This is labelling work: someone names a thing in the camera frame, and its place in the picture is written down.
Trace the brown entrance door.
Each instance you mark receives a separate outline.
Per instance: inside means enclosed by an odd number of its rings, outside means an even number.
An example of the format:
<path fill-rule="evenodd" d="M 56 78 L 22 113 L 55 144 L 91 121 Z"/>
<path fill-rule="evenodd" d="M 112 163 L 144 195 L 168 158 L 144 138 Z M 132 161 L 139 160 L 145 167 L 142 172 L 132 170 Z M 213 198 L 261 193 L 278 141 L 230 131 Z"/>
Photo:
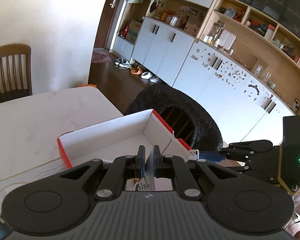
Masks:
<path fill-rule="evenodd" d="M 106 48 L 107 42 L 110 37 L 111 27 L 113 25 L 116 5 L 119 0 L 106 0 L 100 22 L 98 25 L 98 30 L 95 38 L 94 48 Z"/>

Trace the white wall cabinet unit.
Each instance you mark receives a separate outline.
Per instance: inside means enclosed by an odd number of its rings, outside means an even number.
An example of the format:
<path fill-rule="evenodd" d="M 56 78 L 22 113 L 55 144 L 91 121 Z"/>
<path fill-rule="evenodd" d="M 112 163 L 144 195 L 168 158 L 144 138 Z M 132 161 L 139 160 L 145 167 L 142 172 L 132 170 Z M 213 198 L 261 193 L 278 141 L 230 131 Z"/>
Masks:
<path fill-rule="evenodd" d="M 224 141 L 281 142 L 283 117 L 300 116 L 300 0 L 120 3 L 113 53 L 193 98 Z"/>

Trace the brown wooden chair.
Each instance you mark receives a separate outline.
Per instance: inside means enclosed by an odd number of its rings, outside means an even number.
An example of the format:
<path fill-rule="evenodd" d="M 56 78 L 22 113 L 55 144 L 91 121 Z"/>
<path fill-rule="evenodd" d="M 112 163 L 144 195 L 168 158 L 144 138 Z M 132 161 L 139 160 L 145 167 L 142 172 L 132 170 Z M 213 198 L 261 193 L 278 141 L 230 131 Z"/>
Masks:
<path fill-rule="evenodd" d="M 0 46 L 0 103 L 31 95 L 31 47 Z"/>

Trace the red patterned door rug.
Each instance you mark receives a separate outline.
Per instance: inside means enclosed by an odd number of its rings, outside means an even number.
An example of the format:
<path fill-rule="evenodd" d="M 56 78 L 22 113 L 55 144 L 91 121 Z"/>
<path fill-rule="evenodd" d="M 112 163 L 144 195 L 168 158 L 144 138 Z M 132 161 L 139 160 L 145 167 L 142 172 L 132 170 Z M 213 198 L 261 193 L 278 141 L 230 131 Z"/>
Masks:
<path fill-rule="evenodd" d="M 107 63 L 107 62 L 114 62 L 115 57 L 107 51 L 106 49 L 102 48 L 94 48 L 93 55 L 91 58 L 92 63 Z"/>

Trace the orange bag in basket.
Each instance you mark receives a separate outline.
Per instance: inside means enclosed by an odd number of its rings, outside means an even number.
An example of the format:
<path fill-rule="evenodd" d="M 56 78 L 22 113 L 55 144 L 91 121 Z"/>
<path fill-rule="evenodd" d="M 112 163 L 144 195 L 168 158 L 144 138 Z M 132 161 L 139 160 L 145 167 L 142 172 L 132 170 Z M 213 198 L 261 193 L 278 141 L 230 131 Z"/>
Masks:
<path fill-rule="evenodd" d="M 86 84 L 86 85 L 79 85 L 78 87 L 93 87 L 93 88 L 97 88 L 97 85 Z"/>

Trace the cardboard box in cabinet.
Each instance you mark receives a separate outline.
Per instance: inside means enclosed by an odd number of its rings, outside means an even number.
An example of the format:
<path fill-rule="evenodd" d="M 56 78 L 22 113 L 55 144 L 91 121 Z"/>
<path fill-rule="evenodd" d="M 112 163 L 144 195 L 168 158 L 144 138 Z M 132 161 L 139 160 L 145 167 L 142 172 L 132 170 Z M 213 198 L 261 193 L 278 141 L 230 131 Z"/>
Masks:
<path fill-rule="evenodd" d="M 136 21 L 136 20 L 131 20 L 128 31 L 127 31 L 126 40 L 129 41 L 130 43 L 134 44 L 138 37 L 141 26 L 142 26 L 142 22 Z"/>

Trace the red cardboard box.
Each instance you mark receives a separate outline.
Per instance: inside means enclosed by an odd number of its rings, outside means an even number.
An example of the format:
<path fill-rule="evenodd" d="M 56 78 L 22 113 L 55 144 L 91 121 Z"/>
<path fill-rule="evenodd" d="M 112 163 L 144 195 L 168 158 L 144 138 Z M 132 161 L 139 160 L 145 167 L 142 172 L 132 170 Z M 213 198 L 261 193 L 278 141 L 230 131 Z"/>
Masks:
<path fill-rule="evenodd" d="M 153 109 L 88 126 L 57 138 L 64 165 L 72 168 L 93 159 L 111 163 L 117 157 L 136 155 L 140 145 L 148 157 L 158 145 L 163 155 L 194 159 L 191 148 L 174 136 L 173 129 Z"/>

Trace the blue wet wipes packet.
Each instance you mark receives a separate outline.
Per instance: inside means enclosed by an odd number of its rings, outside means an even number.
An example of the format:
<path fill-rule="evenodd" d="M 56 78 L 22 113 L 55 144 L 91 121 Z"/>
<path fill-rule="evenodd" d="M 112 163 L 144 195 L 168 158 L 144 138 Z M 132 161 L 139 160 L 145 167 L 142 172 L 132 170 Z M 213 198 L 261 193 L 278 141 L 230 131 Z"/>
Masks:
<path fill-rule="evenodd" d="M 145 176 L 138 180 L 135 185 L 135 191 L 155 191 L 153 152 L 149 155 L 146 161 Z"/>

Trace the black jacket on chair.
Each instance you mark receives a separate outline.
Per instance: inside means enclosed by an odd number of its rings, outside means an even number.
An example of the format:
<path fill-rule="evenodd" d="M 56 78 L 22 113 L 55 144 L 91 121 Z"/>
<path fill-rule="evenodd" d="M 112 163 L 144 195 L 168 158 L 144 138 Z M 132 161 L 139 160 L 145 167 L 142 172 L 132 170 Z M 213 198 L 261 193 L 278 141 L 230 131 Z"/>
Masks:
<path fill-rule="evenodd" d="M 128 106 L 125 115 L 155 110 L 192 149 L 218 151 L 223 147 L 221 132 L 211 115 L 193 98 L 166 84 L 142 90 Z"/>

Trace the sneakers on floor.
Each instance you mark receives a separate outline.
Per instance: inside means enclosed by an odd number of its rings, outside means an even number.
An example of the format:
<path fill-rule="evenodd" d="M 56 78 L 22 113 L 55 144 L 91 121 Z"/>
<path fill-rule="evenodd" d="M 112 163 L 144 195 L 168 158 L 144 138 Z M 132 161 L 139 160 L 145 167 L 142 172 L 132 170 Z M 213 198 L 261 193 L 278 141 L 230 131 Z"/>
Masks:
<path fill-rule="evenodd" d="M 130 69 L 132 68 L 132 65 L 130 64 L 130 62 L 125 59 L 124 57 L 119 57 L 117 58 L 115 61 L 115 66 L 121 67 L 121 68 L 127 68 Z"/>

